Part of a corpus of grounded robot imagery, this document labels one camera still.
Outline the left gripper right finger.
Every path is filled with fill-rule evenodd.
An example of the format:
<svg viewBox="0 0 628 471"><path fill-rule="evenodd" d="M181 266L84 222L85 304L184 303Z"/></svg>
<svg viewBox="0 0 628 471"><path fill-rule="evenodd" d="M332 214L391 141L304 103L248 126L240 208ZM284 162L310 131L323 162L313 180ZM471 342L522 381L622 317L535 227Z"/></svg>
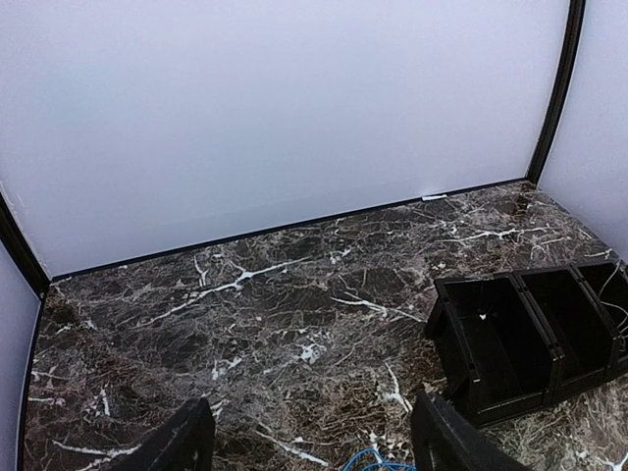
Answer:
<svg viewBox="0 0 628 471"><path fill-rule="evenodd" d="M417 393L410 424L417 470L528 470L435 393Z"/></svg>

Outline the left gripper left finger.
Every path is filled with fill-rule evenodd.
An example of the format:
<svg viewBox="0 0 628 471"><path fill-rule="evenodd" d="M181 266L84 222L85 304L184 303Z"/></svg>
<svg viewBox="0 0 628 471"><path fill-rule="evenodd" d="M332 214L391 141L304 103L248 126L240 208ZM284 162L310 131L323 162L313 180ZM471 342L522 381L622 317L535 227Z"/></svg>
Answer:
<svg viewBox="0 0 628 471"><path fill-rule="evenodd" d="M189 399L115 469L211 470L214 439L215 419L209 402L205 397Z"/></svg>

